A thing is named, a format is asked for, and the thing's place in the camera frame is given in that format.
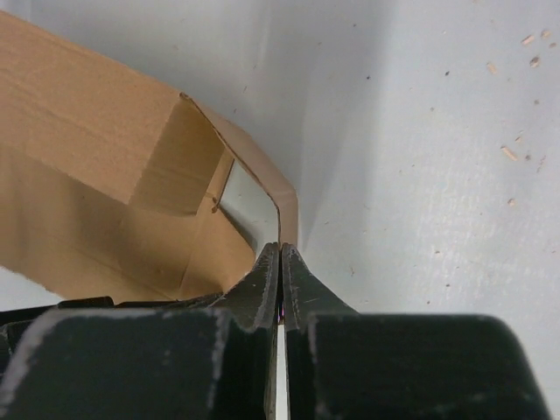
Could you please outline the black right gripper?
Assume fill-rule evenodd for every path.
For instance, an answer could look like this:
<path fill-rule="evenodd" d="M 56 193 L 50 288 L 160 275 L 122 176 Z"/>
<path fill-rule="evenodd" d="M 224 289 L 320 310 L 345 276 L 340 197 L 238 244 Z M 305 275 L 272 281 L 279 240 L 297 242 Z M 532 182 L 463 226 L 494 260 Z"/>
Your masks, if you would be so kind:
<path fill-rule="evenodd" d="M 272 419 L 279 247 L 231 290 L 1 311 L 4 419 Z"/>

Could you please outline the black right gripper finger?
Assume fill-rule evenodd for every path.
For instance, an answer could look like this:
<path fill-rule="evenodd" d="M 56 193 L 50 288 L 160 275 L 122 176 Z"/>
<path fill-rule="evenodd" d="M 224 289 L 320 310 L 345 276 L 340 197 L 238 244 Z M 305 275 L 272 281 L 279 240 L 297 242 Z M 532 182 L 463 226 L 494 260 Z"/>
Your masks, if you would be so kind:
<path fill-rule="evenodd" d="M 479 314 L 360 313 L 282 249 L 292 419 L 548 419 L 520 341 Z"/>

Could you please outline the brown cardboard box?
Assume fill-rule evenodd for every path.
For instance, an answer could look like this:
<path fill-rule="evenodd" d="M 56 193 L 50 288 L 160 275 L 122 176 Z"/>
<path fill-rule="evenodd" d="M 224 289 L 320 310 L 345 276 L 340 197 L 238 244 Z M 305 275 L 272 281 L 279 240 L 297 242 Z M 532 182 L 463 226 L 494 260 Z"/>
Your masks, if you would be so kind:
<path fill-rule="evenodd" d="M 227 291 L 256 253 L 221 205 L 233 165 L 298 241 L 293 186 L 192 97 L 1 15 L 1 266 L 63 298 Z"/>

